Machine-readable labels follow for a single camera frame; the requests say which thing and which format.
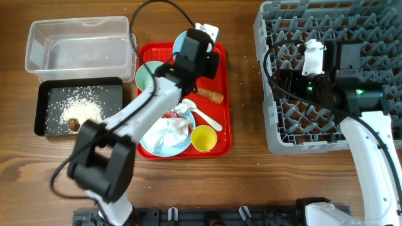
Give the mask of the orange carrot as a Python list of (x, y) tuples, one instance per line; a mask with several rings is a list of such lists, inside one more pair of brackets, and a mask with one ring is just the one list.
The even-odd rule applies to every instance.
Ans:
[(221, 104), (224, 101), (224, 96), (222, 94), (211, 90), (198, 88), (197, 94), (216, 104)]

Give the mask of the light blue bowl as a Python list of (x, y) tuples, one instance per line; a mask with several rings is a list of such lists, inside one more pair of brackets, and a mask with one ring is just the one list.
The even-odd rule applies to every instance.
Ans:
[(184, 31), (173, 44), (173, 59), (189, 57), (190, 60), (197, 60), (202, 54), (211, 52), (217, 39), (214, 34), (195, 28)]

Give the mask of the red snack wrapper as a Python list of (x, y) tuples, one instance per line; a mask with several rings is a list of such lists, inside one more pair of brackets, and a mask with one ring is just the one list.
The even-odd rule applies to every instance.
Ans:
[[(166, 112), (162, 118), (178, 118), (178, 119), (185, 119), (180, 113), (174, 111)], [(192, 123), (190, 122), (188, 125), (188, 132), (191, 133), (193, 131)]]

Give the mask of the mint green bowl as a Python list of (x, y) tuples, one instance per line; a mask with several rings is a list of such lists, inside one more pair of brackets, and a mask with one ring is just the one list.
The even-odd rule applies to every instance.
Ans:
[(135, 82), (140, 91), (143, 92), (148, 87), (154, 87), (151, 75), (162, 64), (163, 62), (160, 61), (150, 61), (138, 68), (135, 76)]

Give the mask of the yellow plastic cup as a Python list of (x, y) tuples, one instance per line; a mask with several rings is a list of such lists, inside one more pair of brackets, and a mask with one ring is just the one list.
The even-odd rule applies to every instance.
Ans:
[(193, 147), (201, 153), (211, 151), (217, 144), (216, 131), (207, 125), (197, 126), (191, 135)]

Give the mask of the white napkin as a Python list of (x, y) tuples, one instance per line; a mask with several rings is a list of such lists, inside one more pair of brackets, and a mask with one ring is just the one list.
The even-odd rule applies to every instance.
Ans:
[[(181, 103), (169, 111), (180, 113), (183, 116), (188, 111), (188, 106)], [(190, 135), (188, 132), (190, 122), (193, 123), (193, 120), (160, 117), (147, 131), (143, 139), (150, 147), (151, 152), (160, 146), (172, 147), (184, 142)]]

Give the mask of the light blue plate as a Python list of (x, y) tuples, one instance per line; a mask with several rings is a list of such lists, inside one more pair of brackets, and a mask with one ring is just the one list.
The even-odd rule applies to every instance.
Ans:
[[(194, 118), (193, 114), (188, 110), (186, 113), (184, 113), (183, 116), (186, 119), (193, 120), (192, 126), (193, 126), (193, 130), (194, 130), (195, 127), (196, 127), (196, 123), (195, 123), (195, 118)], [(157, 147), (153, 152), (151, 152), (150, 147), (145, 143), (145, 141), (143, 139), (144, 136), (141, 138), (139, 143), (140, 143), (140, 145), (142, 145), (142, 147), (148, 153), (152, 154), (153, 156), (163, 157), (163, 158), (173, 157), (173, 156), (176, 156), (176, 155), (184, 152), (184, 150), (186, 150), (190, 146), (190, 144), (191, 144), (191, 133), (186, 138), (186, 140), (184, 140), (184, 142), (179, 143), (177, 145), (174, 145), (172, 147), (160, 146), (160, 147)]]

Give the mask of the white rice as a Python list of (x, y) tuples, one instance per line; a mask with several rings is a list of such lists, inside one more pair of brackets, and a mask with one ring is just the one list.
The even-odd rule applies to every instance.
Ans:
[(48, 92), (45, 110), (45, 135), (64, 136), (76, 134), (68, 128), (68, 120), (77, 118), (82, 125), (90, 119), (100, 122), (105, 118), (105, 102), (101, 95), (103, 86), (53, 88)]

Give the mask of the brown mushroom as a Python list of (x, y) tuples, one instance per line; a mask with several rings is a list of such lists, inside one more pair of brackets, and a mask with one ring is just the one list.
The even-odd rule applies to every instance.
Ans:
[(70, 118), (68, 120), (68, 128), (72, 132), (78, 132), (80, 129), (80, 122), (77, 118)]

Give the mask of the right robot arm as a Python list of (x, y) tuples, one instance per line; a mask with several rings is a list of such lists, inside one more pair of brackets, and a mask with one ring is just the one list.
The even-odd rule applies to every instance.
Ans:
[(284, 95), (334, 114), (356, 166), (364, 200), (363, 225), (401, 225), (401, 165), (394, 146), (383, 85), (363, 82), (356, 41), (285, 40), (304, 59), (299, 70), (281, 69), (269, 83)]

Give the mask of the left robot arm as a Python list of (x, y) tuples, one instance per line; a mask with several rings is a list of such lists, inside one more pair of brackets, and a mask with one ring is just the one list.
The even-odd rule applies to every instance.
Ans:
[(218, 37), (219, 29), (207, 24), (189, 29), (174, 63), (156, 69), (153, 86), (100, 124), (82, 124), (67, 174), (97, 202), (105, 222), (134, 223), (126, 190), (136, 145), (160, 117), (196, 89), (199, 77), (215, 77), (219, 54), (213, 47)]

